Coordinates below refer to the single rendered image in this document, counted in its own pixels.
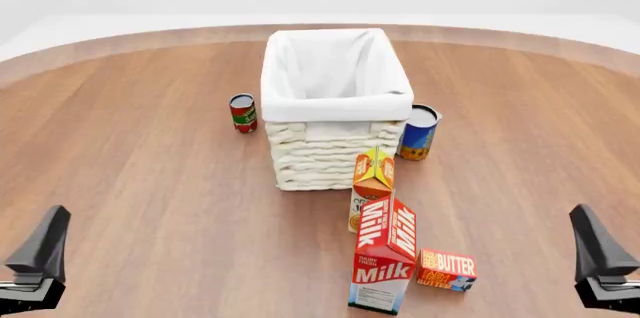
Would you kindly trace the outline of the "red milk carton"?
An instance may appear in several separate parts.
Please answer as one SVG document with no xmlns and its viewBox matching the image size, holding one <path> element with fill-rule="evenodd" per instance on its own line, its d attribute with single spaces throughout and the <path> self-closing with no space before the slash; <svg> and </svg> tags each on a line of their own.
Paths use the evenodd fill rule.
<svg viewBox="0 0 640 318">
<path fill-rule="evenodd" d="M 362 206 L 348 305 L 397 315 L 417 264 L 416 215 L 394 195 Z"/>
</svg>

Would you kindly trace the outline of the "red tomato sauce can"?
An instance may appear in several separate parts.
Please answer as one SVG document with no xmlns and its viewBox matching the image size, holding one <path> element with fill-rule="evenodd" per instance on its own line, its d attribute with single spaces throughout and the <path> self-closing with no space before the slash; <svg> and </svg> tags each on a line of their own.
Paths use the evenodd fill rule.
<svg viewBox="0 0 640 318">
<path fill-rule="evenodd" d="M 257 129 L 257 112 L 252 95 L 234 95 L 229 101 L 229 107 L 236 131 L 247 134 Z"/>
</svg>

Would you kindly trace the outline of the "orange butter box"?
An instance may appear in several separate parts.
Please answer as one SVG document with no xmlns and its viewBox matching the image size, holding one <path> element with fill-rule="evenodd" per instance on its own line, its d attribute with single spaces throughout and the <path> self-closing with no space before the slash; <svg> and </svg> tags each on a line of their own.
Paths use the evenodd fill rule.
<svg viewBox="0 0 640 318">
<path fill-rule="evenodd" d="M 429 287 L 467 292 L 477 280 L 476 262 L 471 256 L 422 248 L 416 281 Z"/>
</svg>

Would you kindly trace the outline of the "blue can with yellow print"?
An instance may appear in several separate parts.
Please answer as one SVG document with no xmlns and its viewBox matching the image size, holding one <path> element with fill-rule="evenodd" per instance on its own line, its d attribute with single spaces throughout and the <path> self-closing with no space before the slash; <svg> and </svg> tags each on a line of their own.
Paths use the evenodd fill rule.
<svg viewBox="0 0 640 318">
<path fill-rule="evenodd" d="M 427 158 L 441 119 L 442 115 L 432 107 L 413 104 L 396 154 L 411 161 L 422 161 Z"/>
</svg>

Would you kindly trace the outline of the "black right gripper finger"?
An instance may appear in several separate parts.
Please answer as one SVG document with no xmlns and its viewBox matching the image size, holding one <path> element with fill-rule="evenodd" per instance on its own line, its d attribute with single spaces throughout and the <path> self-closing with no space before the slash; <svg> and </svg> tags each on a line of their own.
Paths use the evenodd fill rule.
<svg viewBox="0 0 640 318">
<path fill-rule="evenodd" d="M 576 244 L 576 282 L 626 276 L 639 269 L 639 261 L 611 236 L 590 206 L 578 204 L 569 217 Z"/>
</svg>

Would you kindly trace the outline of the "white woven basket with liner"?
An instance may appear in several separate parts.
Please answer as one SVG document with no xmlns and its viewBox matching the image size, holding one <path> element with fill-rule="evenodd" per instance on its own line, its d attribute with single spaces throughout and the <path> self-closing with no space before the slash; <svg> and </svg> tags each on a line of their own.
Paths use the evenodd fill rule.
<svg viewBox="0 0 640 318">
<path fill-rule="evenodd" d="M 351 188 L 357 155 L 393 154 L 413 89 L 382 29 L 278 31 L 266 44 L 261 114 L 283 191 Z"/>
</svg>

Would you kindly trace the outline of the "orange juice carton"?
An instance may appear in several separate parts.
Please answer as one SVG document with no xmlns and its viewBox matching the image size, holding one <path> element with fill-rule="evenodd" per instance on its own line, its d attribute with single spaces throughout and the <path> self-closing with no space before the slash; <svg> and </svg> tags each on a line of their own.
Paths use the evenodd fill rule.
<svg viewBox="0 0 640 318">
<path fill-rule="evenodd" d="M 365 203 L 387 197 L 394 191 L 395 161 L 379 147 L 359 154 L 355 161 L 350 197 L 348 230 L 356 233 Z"/>
</svg>

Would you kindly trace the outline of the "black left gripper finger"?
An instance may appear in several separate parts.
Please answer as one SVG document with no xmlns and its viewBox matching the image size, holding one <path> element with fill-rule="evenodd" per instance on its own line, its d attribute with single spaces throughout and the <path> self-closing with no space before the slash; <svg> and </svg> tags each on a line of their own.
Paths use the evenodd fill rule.
<svg viewBox="0 0 640 318">
<path fill-rule="evenodd" d="M 64 252 L 70 219 L 71 213 L 64 206 L 52 206 L 5 266 L 16 278 L 52 278 L 65 283 Z"/>
</svg>

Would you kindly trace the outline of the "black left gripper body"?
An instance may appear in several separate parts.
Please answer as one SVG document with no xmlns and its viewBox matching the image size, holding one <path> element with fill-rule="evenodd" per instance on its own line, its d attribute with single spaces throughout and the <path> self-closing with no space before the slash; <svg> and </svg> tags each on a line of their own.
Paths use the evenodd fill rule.
<svg viewBox="0 0 640 318">
<path fill-rule="evenodd" d="M 17 281 L 0 281 L 0 313 L 53 310 L 66 290 L 55 278 L 27 275 Z"/>
</svg>

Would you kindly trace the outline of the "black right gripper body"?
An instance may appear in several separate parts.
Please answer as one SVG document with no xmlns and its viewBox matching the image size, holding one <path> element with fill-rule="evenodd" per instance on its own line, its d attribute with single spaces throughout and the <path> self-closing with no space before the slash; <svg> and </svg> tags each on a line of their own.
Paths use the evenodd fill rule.
<svg viewBox="0 0 640 318">
<path fill-rule="evenodd" d="M 587 277 L 574 286 L 584 308 L 640 313 L 640 281 L 623 276 Z"/>
</svg>

